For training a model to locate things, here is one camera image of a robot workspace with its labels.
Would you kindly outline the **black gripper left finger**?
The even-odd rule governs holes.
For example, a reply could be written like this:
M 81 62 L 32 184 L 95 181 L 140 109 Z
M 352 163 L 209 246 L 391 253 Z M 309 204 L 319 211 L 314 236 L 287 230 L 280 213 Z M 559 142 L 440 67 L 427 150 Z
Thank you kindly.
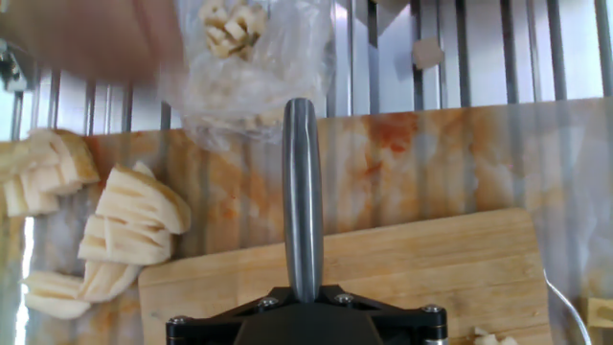
M 294 305 L 307 294 L 292 287 L 275 287 L 258 300 L 210 318 L 177 315 L 166 324 L 169 344 L 282 344 L 307 342 L 307 324 Z

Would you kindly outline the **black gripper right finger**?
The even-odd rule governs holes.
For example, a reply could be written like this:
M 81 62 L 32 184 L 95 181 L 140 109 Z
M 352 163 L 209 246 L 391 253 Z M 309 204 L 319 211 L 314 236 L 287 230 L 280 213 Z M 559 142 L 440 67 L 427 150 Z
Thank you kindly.
M 306 333 L 316 344 L 441 345 L 448 342 L 447 310 L 437 304 L 403 309 L 324 286 L 306 306 Z

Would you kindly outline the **person's bare hand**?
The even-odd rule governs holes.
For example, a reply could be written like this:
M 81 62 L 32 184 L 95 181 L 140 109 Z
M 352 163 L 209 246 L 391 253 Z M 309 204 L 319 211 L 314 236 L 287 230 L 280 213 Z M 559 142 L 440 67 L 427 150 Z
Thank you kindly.
M 47 66 L 89 80 L 154 81 L 183 63 L 170 0 L 16 0 L 1 37 Z

